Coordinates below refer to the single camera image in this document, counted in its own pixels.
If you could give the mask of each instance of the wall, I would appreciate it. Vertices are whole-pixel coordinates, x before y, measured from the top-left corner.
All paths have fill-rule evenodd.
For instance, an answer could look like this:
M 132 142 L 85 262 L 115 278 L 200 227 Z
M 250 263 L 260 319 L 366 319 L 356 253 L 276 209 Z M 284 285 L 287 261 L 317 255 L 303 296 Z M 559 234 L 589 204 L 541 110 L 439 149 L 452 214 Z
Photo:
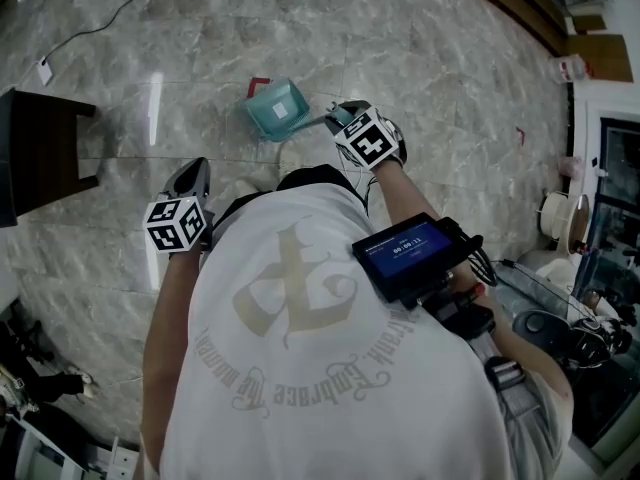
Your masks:
M 610 0 L 603 10 L 607 30 L 622 34 L 636 81 L 633 84 L 591 80 L 574 84 L 574 155 L 585 160 L 585 175 L 571 183 L 570 193 L 587 194 L 591 200 L 598 179 L 591 166 L 600 157 L 600 119 L 609 117 L 640 122 L 640 0 Z

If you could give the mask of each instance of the marble floor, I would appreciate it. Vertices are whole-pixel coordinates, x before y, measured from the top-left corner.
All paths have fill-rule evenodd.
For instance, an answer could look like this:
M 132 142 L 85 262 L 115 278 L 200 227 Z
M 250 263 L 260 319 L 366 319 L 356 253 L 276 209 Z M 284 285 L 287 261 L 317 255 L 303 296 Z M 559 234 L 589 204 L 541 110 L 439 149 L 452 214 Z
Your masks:
M 333 100 L 369 100 L 403 129 L 409 175 L 439 211 L 482 234 L 492 257 L 539 243 L 542 191 L 560 184 L 566 89 L 546 75 L 547 52 L 485 0 L 136 0 L 104 32 L 56 52 L 43 87 L 33 63 L 124 1 L 0 4 L 0 92 L 17 86 L 99 107 L 79 122 L 79 162 L 100 187 L 3 230 L 24 305 L 101 387 L 84 405 L 58 402 L 99 439 L 138 441 L 157 295 L 141 231 L 147 202 L 198 156 L 211 164 L 216 211 L 233 199 L 234 179 L 275 180 L 276 149 L 257 141 L 240 107 L 251 76 L 290 77 L 316 113 Z M 327 131 L 297 140 L 306 165 L 340 165 Z M 375 189 L 371 216 L 385 226 Z

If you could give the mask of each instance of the teal dustpan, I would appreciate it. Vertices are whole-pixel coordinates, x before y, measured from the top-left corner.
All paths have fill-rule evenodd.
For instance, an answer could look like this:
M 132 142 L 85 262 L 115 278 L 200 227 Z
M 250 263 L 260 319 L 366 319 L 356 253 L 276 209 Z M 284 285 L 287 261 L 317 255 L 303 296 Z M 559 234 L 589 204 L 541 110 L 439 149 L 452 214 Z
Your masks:
M 244 106 L 260 128 L 260 138 L 271 142 L 287 140 L 311 118 L 309 104 L 289 79 L 270 84 Z

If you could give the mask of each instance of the white t-shirt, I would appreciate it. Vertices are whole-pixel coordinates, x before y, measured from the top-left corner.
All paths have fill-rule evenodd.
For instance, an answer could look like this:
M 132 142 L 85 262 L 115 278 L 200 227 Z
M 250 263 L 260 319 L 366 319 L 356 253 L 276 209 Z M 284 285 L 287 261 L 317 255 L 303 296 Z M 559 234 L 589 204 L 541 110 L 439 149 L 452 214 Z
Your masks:
M 534 423 L 505 427 L 471 348 L 376 293 L 351 254 L 375 230 L 348 191 L 267 194 L 225 228 L 191 300 L 161 478 L 496 480 L 522 471 L 514 455 L 539 465 L 530 478 L 555 468 L 570 433 L 557 395 L 534 376 Z

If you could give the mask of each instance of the white container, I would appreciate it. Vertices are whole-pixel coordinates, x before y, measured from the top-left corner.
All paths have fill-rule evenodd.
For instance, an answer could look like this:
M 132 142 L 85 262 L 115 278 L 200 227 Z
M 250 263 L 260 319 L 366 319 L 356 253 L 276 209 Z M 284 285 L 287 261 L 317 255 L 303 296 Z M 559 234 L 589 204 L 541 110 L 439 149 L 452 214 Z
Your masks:
M 560 192 L 551 192 L 540 211 L 540 230 L 554 240 L 560 238 L 567 196 Z
M 558 171 L 572 180 L 582 181 L 584 177 L 584 161 L 579 156 L 563 156 L 558 160 Z
M 567 84 L 576 80 L 589 80 L 591 67 L 580 55 L 549 59 L 549 74 L 554 82 Z

